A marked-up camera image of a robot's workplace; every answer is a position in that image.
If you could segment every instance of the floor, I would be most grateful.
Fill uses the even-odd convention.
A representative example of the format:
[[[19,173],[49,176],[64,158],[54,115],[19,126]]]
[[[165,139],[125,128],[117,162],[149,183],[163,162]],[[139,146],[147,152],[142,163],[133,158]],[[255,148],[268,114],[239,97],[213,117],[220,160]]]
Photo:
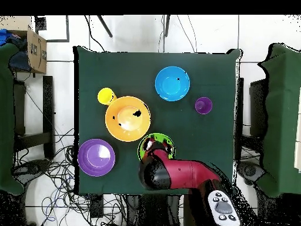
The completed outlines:
[[[165,52],[193,52],[197,44],[198,52],[225,53],[233,48],[240,48],[243,57],[240,63],[240,77],[245,79],[244,107],[243,107],[243,133],[249,134],[250,109],[249,109],[249,85],[253,81],[265,78],[265,73],[258,62],[267,56],[267,50],[271,43],[284,42],[295,49],[301,49],[301,28],[299,17],[296,15],[190,15],[192,27],[187,15],[172,15],[168,37],[165,38]],[[102,44],[106,51],[118,52],[163,52],[163,38],[159,37],[163,31],[161,23],[162,15],[117,15],[104,16],[107,26],[113,34],[110,38],[99,22],[97,16],[87,16],[91,24],[92,36]],[[101,47],[89,36],[89,29],[84,16],[68,16],[69,42],[48,42],[47,44],[47,75],[53,76],[54,100],[55,100],[55,128],[60,135],[66,134],[74,127],[74,85],[73,85],[73,52],[72,46],[85,46],[93,51],[101,52]],[[40,31],[45,39],[66,39],[66,16],[46,16],[47,30]],[[27,73],[18,73],[18,79],[26,79]],[[42,108],[42,75],[32,75],[25,81],[28,93],[38,107]],[[26,95],[25,125],[26,133],[42,132],[42,114],[32,100]],[[63,139],[64,145],[73,144],[73,131]],[[56,144],[56,150],[62,145]],[[25,160],[43,158],[41,146],[31,148]],[[257,198],[253,187],[244,184],[238,176],[237,185],[242,190],[245,198],[256,212]],[[28,221],[34,221],[37,225],[45,219],[50,197],[56,187],[47,176],[41,176],[31,182],[26,196],[26,216]],[[114,195],[105,195],[106,201],[115,199]],[[112,204],[108,203],[105,211],[112,210]],[[58,226],[58,221],[65,216],[67,206],[58,205],[53,209],[52,216],[56,220],[47,221],[44,226]],[[179,209],[179,217],[182,222],[183,208]],[[61,226],[89,226],[76,211],[70,211]]]

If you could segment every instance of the yellow cup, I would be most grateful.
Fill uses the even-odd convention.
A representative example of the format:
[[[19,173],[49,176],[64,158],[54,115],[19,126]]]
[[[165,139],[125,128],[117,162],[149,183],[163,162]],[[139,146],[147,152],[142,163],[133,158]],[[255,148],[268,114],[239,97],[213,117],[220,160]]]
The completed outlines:
[[[98,92],[97,99],[101,104],[109,106],[117,97],[110,88],[103,88]]]

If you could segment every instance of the white controller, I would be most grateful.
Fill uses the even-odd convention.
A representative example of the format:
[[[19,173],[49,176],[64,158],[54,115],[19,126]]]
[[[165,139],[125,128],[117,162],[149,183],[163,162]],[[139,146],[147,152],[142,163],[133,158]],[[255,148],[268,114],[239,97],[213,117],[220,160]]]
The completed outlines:
[[[239,217],[230,198],[222,191],[212,191],[208,203],[214,221],[219,226],[240,226]]]

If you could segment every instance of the cardboard box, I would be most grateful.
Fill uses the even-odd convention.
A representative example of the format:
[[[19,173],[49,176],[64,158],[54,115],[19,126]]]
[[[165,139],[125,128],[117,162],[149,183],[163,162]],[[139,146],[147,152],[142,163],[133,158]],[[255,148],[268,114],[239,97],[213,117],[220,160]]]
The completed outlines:
[[[31,30],[30,16],[15,16],[15,18],[6,19],[4,23],[0,20],[0,28],[7,29],[8,32],[18,35],[21,38],[27,38],[28,63],[31,66],[32,73],[46,73],[46,47],[47,41]]]

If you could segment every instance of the purple bowl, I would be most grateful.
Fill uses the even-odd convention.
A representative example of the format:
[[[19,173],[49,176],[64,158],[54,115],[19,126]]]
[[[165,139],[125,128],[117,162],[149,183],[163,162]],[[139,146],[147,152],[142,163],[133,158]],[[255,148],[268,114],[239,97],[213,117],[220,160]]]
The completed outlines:
[[[107,174],[114,166],[113,148],[102,139],[90,139],[78,151],[78,164],[82,171],[93,177]]]
[[[199,114],[208,114],[212,109],[212,101],[207,97],[200,97],[195,102],[195,110]]]

